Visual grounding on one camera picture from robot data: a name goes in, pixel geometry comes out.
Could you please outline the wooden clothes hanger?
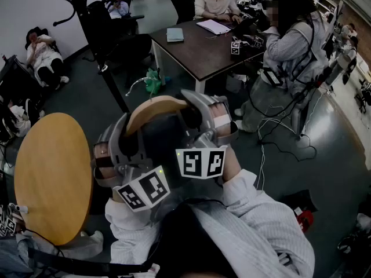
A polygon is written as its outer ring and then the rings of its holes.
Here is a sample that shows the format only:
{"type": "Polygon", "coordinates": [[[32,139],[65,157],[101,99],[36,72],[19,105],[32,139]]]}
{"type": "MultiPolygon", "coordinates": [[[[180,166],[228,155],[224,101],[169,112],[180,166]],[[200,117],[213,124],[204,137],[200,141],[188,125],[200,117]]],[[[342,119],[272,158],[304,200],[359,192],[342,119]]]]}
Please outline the wooden clothes hanger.
{"type": "Polygon", "coordinates": [[[154,87],[150,91],[150,99],[140,104],[132,113],[126,125],[125,136],[131,136],[157,115],[168,114],[185,109],[189,105],[171,96],[152,97],[154,87]]]}

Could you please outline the person's grey striped top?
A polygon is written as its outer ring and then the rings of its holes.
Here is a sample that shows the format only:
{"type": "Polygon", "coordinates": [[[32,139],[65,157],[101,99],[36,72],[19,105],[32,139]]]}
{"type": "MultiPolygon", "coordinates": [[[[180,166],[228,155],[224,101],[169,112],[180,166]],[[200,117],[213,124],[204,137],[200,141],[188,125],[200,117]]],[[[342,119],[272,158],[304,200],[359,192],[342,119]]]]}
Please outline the person's grey striped top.
{"type": "Polygon", "coordinates": [[[161,222],[153,261],[156,278],[289,278],[291,271],[250,230],[232,232],[227,211],[182,203],[161,222]]]}

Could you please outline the person's left forearm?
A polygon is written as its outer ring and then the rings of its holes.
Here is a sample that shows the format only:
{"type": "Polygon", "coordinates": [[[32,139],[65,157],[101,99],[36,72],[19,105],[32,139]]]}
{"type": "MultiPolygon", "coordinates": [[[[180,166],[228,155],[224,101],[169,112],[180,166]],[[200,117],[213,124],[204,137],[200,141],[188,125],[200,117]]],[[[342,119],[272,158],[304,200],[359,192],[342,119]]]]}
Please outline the person's left forearm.
{"type": "Polygon", "coordinates": [[[105,217],[117,239],[111,245],[111,262],[139,265],[146,261],[159,232],[159,223],[151,221],[150,210],[133,212],[113,190],[105,207],[105,217]]]}

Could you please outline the large black office chair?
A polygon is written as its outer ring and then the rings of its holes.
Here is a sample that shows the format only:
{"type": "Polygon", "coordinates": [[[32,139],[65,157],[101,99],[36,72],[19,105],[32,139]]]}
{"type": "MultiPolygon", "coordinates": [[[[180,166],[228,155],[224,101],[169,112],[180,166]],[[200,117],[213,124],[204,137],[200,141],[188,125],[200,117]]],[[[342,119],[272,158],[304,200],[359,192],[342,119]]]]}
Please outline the large black office chair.
{"type": "Polygon", "coordinates": [[[105,22],[104,26],[108,28],[104,33],[113,40],[113,51],[109,53],[108,60],[117,63],[128,62],[134,65],[150,55],[151,38],[147,34],[128,35],[114,28],[112,20],[105,22]]]}

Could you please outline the round wooden table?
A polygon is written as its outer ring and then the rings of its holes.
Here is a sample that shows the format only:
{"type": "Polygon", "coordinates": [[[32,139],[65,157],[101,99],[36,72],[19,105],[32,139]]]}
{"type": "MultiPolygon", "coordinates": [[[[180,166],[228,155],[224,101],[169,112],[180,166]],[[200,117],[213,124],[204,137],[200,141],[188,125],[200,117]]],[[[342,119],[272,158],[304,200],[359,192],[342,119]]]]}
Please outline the round wooden table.
{"type": "Polygon", "coordinates": [[[21,143],[14,169],[26,228],[57,246],[67,244],[89,215],[92,190],[90,150],[79,123],[64,113],[37,121],[21,143]]]}

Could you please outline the black coat rack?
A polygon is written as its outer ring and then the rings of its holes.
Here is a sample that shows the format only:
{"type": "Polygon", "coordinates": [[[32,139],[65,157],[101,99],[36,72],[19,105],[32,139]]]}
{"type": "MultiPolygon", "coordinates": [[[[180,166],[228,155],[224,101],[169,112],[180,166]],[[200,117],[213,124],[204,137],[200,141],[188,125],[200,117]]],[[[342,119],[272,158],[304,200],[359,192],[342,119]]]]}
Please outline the black coat rack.
{"type": "Polygon", "coordinates": [[[104,32],[108,30],[105,22],[110,23],[111,18],[104,7],[103,1],[96,1],[88,5],[88,0],[64,0],[72,5],[73,13],[67,19],[56,21],[53,26],[68,22],[77,16],[82,27],[89,48],[93,54],[93,60],[97,63],[99,75],[101,75],[115,98],[123,113],[129,111],[121,93],[119,92],[111,72],[107,65],[108,55],[113,51],[113,40],[104,32]]]}

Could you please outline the dark rectangular table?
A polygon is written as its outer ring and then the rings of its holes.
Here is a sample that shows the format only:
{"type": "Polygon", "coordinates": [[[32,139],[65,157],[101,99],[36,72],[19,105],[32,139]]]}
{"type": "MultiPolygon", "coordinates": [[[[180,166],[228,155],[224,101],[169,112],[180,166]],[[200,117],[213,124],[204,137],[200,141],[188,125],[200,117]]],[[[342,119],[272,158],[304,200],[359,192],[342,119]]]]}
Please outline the dark rectangular table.
{"type": "Polygon", "coordinates": [[[162,54],[167,54],[194,80],[195,91],[203,93],[206,82],[230,68],[263,54],[263,48],[248,46],[239,55],[231,54],[233,32],[215,35],[200,27],[198,20],[176,25],[183,30],[182,42],[167,42],[167,29],[150,33],[155,62],[162,83],[165,84],[162,54]]]}

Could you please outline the green plastic bag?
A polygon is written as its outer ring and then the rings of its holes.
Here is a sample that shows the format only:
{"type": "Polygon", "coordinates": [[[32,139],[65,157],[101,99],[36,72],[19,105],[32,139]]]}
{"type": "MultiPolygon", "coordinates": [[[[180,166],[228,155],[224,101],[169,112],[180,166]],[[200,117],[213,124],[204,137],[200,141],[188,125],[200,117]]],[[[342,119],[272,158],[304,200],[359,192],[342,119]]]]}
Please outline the green plastic bag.
{"type": "Polygon", "coordinates": [[[147,79],[144,81],[146,83],[146,91],[149,94],[158,94],[162,81],[160,80],[159,73],[156,70],[149,68],[146,73],[147,79]]]}

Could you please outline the grey-blue notebook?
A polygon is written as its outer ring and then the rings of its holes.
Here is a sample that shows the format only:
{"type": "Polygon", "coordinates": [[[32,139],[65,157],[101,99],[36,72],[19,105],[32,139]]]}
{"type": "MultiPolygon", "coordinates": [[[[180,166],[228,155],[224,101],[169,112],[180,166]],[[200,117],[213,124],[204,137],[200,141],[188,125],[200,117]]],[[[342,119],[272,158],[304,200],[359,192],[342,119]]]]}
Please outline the grey-blue notebook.
{"type": "Polygon", "coordinates": [[[166,30],[166,40],[167,43],[183,42],[184,41],[183,30],[181,28],[168,28],[166,30]]]}

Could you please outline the red object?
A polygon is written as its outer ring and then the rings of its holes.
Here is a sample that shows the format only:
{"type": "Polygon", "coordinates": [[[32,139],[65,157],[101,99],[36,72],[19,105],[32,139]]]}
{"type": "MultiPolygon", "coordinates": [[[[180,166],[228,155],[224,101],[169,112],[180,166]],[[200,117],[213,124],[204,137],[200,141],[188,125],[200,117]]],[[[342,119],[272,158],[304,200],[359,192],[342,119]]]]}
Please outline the red object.
{"type": "Polygon", "coordinates": [[[303,211],[300,215],[296,217],[296,219],[303,233],[306,233],[306,231],[308,231],[308,229],[310,228],[314,221],[313,214],[309,210],[303,211]]]}

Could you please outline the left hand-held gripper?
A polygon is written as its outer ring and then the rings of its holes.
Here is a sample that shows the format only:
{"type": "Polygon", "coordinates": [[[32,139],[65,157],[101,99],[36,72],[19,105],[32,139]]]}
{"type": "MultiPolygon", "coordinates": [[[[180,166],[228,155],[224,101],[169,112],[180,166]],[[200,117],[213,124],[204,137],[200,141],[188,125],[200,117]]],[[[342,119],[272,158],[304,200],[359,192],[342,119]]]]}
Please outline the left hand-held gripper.
{"type": "MultiPolygon", "coordinates": [[[[134,136],[132,137],[121,137],[122,133],[126,133],[127,121],[128,113],[124,113],[122,117],[119,118],[119,120],[116,122],[114,128],[106,128],[105,131],[99,136],[98,142],[95,143],[95,145],[101,143],[106,143],[108,145],[108,151],[110,153],[111,160],[117,174],[118,185],[114,186],[113,188],[105,188],[100,185],[99,186],[101,188],[109,189],[111,191],[111,194],[115,187],[120,188],[139,178],[142,174],[152,170],[153,163],[150,158],[146,157],[142,135],[139,133],[134,134],[134,136]]],[[[131,209],[130,205],[128,206],[133,212],[139,212],[143,210],[163,210],[165,209],[165,206],[169,205],[171,205],[171,198],[167,196],[163,198],[162,201],[153,204],[153,206],[148,206],[142,202],[139,206],[135,207],[134,210],[131,209]]]]}

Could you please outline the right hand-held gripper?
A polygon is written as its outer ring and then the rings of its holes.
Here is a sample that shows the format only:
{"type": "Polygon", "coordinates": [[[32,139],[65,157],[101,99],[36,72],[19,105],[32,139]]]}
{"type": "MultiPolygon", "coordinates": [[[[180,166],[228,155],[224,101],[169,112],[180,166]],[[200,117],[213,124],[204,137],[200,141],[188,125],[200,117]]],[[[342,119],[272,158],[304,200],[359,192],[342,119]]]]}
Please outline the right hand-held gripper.
{"type": "Polygon", "coordinates": [[[202,117],[200,130],[188,135],[192,140],[187,142],[187,147],[176,150],[181,176],[202,180],[219,177],[223,174],[226,149],[238,138],[238,127],[231,118],[228,100],[225,96],[208,96],[191,90],[181,90],[181,94],[202,117]],[[231,119],[230,135],[217,136],[209,109],[214,103],[225,105],[231,119]]]}

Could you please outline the black bag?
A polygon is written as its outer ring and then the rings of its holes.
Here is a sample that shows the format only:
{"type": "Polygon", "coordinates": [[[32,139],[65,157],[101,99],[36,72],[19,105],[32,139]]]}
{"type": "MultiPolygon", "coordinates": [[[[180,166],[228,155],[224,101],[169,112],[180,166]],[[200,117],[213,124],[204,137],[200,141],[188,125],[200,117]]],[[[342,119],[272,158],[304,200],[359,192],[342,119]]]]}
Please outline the black bag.
{"type": "Polygon", "coordinates": [[[308,210],[311,213],[318,211],[317,207],[312,201],[309,189],[298,191],[291,195],[283,196],[279,201],[289,206],[292,210],[300,208],[302,211],[308,210]]]}

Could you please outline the white paper sheets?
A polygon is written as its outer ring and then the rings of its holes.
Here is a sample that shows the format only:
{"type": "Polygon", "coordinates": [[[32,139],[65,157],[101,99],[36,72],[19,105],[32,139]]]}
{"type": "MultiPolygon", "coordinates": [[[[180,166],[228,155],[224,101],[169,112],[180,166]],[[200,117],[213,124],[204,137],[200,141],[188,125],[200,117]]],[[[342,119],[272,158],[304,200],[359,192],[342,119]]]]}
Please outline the white paper sheets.
{"type": "Polygon", "coordinates": [[[196,25],[198,25],[201,28],[204,28],[208,30],[209,32],[215,34],[215,35],[221,35],[221,34],[226,34],[231,31],[230,28],[227,26],[220,24],[214,20],[205,20],[205,21],[200,21],[197,22],[196,25]]]}

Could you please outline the person's right forearm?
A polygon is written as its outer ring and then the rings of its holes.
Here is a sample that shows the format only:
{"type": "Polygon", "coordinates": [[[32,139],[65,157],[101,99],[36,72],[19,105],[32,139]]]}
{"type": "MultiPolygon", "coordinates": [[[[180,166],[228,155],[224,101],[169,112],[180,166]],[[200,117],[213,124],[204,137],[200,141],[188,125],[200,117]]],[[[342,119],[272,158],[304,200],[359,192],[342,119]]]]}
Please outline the person's right forearm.
{"type": "Polygon", "coordinates": [[[312,278],[315,257],[294,212],[264,191],[254,187],[256,175],[242,169],[234,150],[227,147],[223,173],[223,202],[227,210],[242,220],[274,250],[291,257],[291,276],[312,278]]]}

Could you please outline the person's right hand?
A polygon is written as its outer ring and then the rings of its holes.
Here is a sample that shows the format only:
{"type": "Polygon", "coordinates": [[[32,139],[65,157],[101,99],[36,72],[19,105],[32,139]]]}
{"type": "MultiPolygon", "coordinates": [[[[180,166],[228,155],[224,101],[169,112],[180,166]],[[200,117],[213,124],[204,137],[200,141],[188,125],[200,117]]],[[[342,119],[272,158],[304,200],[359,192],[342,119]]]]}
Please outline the person's right hand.
{"type": "Polygon", "coordinates": [[[214,122],[214,128],[218,137],[231,134],[231,119],[223,103],[214,103],[210,107],[210,113],[214,122]]]}

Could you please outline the black equipment case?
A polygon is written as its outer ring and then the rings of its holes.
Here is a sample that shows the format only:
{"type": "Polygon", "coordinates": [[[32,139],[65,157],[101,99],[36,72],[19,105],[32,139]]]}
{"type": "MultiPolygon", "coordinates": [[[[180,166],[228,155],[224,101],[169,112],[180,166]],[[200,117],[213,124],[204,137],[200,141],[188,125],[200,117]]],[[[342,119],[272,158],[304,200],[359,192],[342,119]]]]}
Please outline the black equipment case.
{"type": "Polygon", "coordinates": [[[0,96],[16,101],[31,99],[36,103],[41,99],[39,83],[22,66],[16,55],[7,58],[0,71],[0,96]]]}

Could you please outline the black garment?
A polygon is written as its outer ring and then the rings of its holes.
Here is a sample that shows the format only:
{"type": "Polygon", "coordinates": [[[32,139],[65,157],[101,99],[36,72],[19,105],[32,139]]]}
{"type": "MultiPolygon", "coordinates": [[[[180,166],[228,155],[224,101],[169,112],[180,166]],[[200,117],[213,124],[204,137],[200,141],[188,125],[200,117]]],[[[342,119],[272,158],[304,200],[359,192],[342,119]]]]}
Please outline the black garment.
{"type": "Polygon", "coordinates": [[[154,117],[134,134],[141,134],[146,157],[152,160],[152,169],[162,166],[171,190],[188,184],[191,180],[180,174],[176,149],[186,148],[192,138],[189,134],[200,130],[202,117],[192,108],[154,117]]]}

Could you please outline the idle hand-held gripper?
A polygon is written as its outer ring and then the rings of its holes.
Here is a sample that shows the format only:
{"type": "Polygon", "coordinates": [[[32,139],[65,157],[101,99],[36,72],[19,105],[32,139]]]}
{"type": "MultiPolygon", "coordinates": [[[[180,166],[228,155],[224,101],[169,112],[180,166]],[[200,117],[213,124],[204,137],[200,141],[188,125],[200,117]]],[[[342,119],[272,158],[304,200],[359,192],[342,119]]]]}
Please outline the idle hand-held gripper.
{"type": "Polygon", "coordinates": [[[261,49],[264,45],[264,39],[259,36],[243,35],[241,39],[232,37],[231,54],[241,55],[254,49],[261,49]]]}

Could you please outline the person's left hand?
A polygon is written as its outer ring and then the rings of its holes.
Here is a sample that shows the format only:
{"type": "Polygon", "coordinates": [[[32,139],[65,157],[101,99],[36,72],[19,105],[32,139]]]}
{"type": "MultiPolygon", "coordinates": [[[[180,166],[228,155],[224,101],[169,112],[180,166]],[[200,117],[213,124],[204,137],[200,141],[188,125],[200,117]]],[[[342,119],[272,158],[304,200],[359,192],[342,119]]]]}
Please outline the person's left hand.
{"type": "Polygon", "coordinates": [[[97,183],[105,188],[117,186],[117,174],[108,151],[106,143],[94,146],[94,178],[97,183]]]}

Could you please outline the dark laptop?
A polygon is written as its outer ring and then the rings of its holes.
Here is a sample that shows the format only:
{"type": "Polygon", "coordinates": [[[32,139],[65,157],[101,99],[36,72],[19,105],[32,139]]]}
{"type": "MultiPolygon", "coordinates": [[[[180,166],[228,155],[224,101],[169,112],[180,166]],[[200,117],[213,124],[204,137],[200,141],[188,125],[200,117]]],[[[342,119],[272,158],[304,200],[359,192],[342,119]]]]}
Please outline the dark laptop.
{"type": "Polygon", "coordinates": [[[254,24],[258,19],[257,18],[249,18],[243,19],[239,24],[236,24],[232,27],[234,32],[244,32],[247,31],[252,24],[254,24]]]}

